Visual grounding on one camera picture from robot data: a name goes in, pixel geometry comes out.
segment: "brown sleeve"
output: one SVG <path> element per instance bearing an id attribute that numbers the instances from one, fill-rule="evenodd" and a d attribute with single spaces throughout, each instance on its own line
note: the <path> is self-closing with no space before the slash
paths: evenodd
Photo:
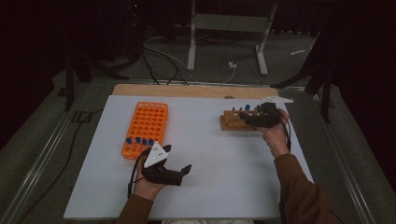
<path id="1" fill-rule="evenodd" d="M 152 205 L 153 201 L 132 194 L 120 216 L 115 220 L 104 221 L 102 224 L 146 224 Z"/>
<path id="2" fill-rule="evenodd" d="M 327 195 L 306 178 L 294 155 L 278 156 L 275 165 L 288 224 L 335 223 Z"/>

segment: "black wire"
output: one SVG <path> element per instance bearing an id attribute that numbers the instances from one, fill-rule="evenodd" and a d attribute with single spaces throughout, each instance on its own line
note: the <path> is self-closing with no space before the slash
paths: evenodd
<path id="1" fill-rule="evenodd" d="M 150 49 L 150 48 L 144 48 L 144 50 L 149 50 L 149 51 L 154 52 L 154 53 L 148 53 L 148 52 L 146 52 L 146 53 L 149 54 L 149 55 L 155 56 L 155 57 L 159 57 L 159 58 L 165 59 L 165 60 L 167 60 L 168 62 L 170 62 L 170 63 L 175 67 L 176 72 L 175 72 L 175 74 L 174 74 L 171 78 L 168 79 L 168 82 L 166 83 L 166 85 L 169 85 L 169 84 L 171 83 L 172 80 L 174 80 L 177 76 L 179 76 L 179 81 L 180 81 L 183 85 L 189 86 L 189 83 L 187 83 L 187 81 L 186 81 L 186 80 L 183 78 L 183 76 L 181 75 L 180 69 L 178 69 L 176 63 L 175 63 L 168 55 L 166 55 L 166 54 L 164 54 L 164 53 L 162 53 L 162 52 L 159 52 L 159 51 L 157 51 L 157 50 Z"/>
<path id="2" fill-rule="evenodd" d="M 128 62 L 122 63 L 122 64 L 117 64 L 111 67 L 108 67 L 109 69 L 112 69 L 116 72 L 123 71 L 129 67 L 131 67 L 138 59 L 140 58 L 140 54 L 135 54 L 135 55 L 130 55 L 128 57 Z"/>
<path id="3" fill-rule="evenodd" d="M 139 179 L 134 181 L 134 173 L 136 173 L 137 164 L 140 162 L 140 160 L 143 158 L 143 156 L 148 155 L 150 151 L 151 151 L 151 148 L 148 148 L 148 149 L 142 151 L 142 153 L 140 153 L 140 155 L 137 157 L 136 161 L 134 162 L 134 169 L 132 170 L 131 180 L 130 180 L 130 182 L 128 184 L 128 194 L 127 194 L 128 198 L 132 194 L 132 185 L 133 185 L 133 183 L 135 183 L 135 182 L 137 182 L 137 181 L 139 181 L 139 180 L 141 180 L 143 178 L 142 177 L 142 178 L 139 178 Z"/>
<path id="4" fill-rule="evenodd" d="M 331 209 L 329 209 L 329 212 L 332 213 L 333 216 L 335 216 L 342 224 L 344 224 L 343 219 L 341 219 L 339 216 L 337 216 L 334 211 L 332 211 Z"/>
<path id="5" fill-rule="evenodd" d="M 149 74 L 151 75 L 152 80 L 153 80 L 157 85 L 160 85 L 160 83 L 158 82 L 157 78 L 154 76 L 155 72 L 153 71 L 151 65 L 149 65 L 149 62 L 148 62 L 148 60 L 147 60 L 147 58 L 146 58 L 146 52 L 145 52 L 145 51 L 143 51 L 143 53 L 142 53 L 142 60 L 143 60 L 143 63 L 146 65 L 146 67 L 147 67 L 147 69 L 148 69 L 148 72 L 149 72 Z"/>
<path id="6" fill-rule="evenodd" d="M 243 32 L 244 35 L 242 37 L 236 38 L 233 41 L 229 41 L 229 39 L 232 39 L 231 36 L 225 36 L 225 35 L 221 35 L 221 33 L 214 31 L 213 33 L 211 33 L 211 35 L 213 35 L 216 39 L 215 40 L 210 40 L 210 35 L 209 36 L 205 36 L 204 38 L 201 38 L 199 40 L 201 40 L 200 42 L 204 42 L 207 44 L 203 44 L 200 42 L 197 42 L 197 46 L 209 46 L 209 45 L 228 45 L 228 44 L 234 44 L 237 43 L 239 41 L 242 40 L 247 40 L 250 39 L 253 34 L 252 33 L 248 33 L 248 32 Z"/>
<path id="7" fill-rule="evenodd" d="M 285 116 L 282 115 L 282 118 L 284 118 L 286 120 L 286 123 L 289 126 L 289 131 L 288 131 L 288 129 L 286 128 L 286 125 L 283 122 L 281 122 L 281 124 L 282 124 L 282 126 L 283 126 L 283 128 L 285 129 L 285 132 L 286 132 L 286 138 L 288 139 L 288 149 L 289 149 L 289 151 L 291 151 L 291 128 L 290 128 L 290 123 L 289 123 L 289 120 Z"/>
<path id="8" fill-rule="evenodd" d="M 73 154 L 73 149 L 74 149 L 74 144 L 76 142 L 76 137 L 78 134 L 78 130 L 81 128 L 82 124 L 84 123 L 84 121 L 89 120 L 94 114 L 103 111 L 103 109 L 100 110 L 96 110 L 93 112 L 85 112 L 88 113 L 88 115 L 81 121 L 81 123 L 77 126 L 75 133 L 73 135 L 73 139 L 72 139 L 72 143 L 70 145 L 69 148 L 69 153 L 67 155 L 67 160 L 66 163 L 64 164 L 64 167 L 62 168 L 61 172 L 56 176 L 56 178 L 52 181 L 52 183 L 49 185 L 49 187 L 41 194 L 41 196 L 33 203 L 33 205 L 25 212 L 25 214 L 20 218 L 20 220 L 18 221 L 18 223 L 22 223 L 23 220 L 29 215 L 29 213 L 41 202 L 41 200 L 47 195 L 48 192 L 50 192 L 50 190 L 53 188 L 53 186 L 58 182 L 59 178 L 61 178 L 62 174 L 64 173 L 64 171 L 67 168 L 67 165 L 69 164 L 71 158 L 72 158 L 72 154 Z"/>

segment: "blue test tube cap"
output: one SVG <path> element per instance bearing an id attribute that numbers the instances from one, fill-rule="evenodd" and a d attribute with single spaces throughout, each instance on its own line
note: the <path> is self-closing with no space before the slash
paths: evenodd
<path id="1" fill-rule="evenodd" d="M 130 138 L 130 137 L 127 137 L 127 138 L 125 139 L 125 141 L 126 141 L 126 143 L 127 143 L 128 145 L 131 145 L 131 144 L 132 144 L 132 138 Z"/>

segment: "table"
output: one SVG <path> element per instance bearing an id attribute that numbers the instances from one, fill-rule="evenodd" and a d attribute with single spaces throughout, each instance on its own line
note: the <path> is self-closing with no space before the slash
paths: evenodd
<path id="1" fill-rule="evenodd" d="M 189 59 L 187 62 L 187 69 L 194 70 L 195 65 L 195 30 L 226 30 L 226 31 L 241 31 L 262 33 L 262 42 L 257 45 L 256 55 L 260 67 L 260 74 L 263 76 L 268 75 L 267 65 L 265 64 L 263 49 L 270 33 L 270 28 L 274 15 L 276 12 L 277 4 L 273 4 L 271 11 L 267 17 L 248 17 L 248 16 L 233 16 L 233 15 L 217 15 L 217 14 L 203 14 L 196 13 L 195 0 L 191 2 L 191 36 L 190 36 L 190 49 Z"/>
<path id="2" fill-rule="evenodd" d="M 151 220 L 279 218 L 276 170 L 261 135 L 224 132 L 219 126 L 224 109 L 241 103 L 254 105 L 269 95 L 277 95 L 276 90 L 118 85 L 107 100 L 64 218 L 106 219 L 120 213 L 134 165 L 121 156 L 120 149 L 134 106 L 142 100 L 169 105 L 164 143 L 172 145 L 172 150 L 165 167 L 178 170 L 192 164 L 180 187 L 168 186 L 158 195 Z M 235 99 L 222 99 L 226 96 Z M 284 104 L 277 106 L 286 109 Z M 193 128 L 186 125 L 191 122 Z M 291 132 L 293 154 L 312 181 L 292 124 Z"/>

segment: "hand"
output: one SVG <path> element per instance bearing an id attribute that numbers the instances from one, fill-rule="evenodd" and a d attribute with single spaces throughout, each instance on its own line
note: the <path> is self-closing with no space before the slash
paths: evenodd
<path id="1" fill-rule="evenodd" d="M 157 194 L 166 185 L 165 184 L 154 184 L 154 183 L 148 182 L 147 179 L 143 177 L 143 175 L 142 175 L 143 160 L 144 160 L 144 158 L 142 158 L 139 161 L 139 163 L 137 164 L 137 167 L 136 167 L 136 178 L 135 179 L 137 181 L 134 183 L 133 194 L 143 197 L 145 199 L 154 201 L 154 199 L 157 197 Z"/>
<path id="2" fill-rule="evenodd" d="M 287 124 L 289 115 L 283 109 L 278 109 L 282 115 L 282 122 L 284 125 Z M 267 143 L 268 147 L 271 148 L 271 153 L 274 158 L 289 154 L 288 141 L 286 138 L 286 130 L 282 124 L 277 124 L 272 128 L 254 127 L 262 133 L 262 139 Z"/>

